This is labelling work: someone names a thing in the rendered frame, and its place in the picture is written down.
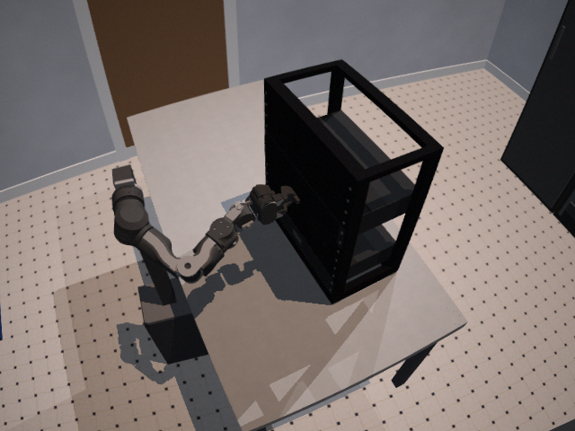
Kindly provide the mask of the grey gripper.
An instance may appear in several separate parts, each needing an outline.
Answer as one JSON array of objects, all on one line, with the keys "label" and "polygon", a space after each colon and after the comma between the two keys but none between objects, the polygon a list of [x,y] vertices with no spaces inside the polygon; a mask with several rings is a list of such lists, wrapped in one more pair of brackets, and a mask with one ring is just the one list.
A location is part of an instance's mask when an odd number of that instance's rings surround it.
[{"label": "grey gripper", "polygon": [[300,198],[291,187],[281,186],[280,192],[281,194],[275,195],[275,191],[271,190],[269,185],[258,184],[252,188],[245,200],[262,224],[271,224],[285,215],[288,206],[293,202],[300,203]]}]

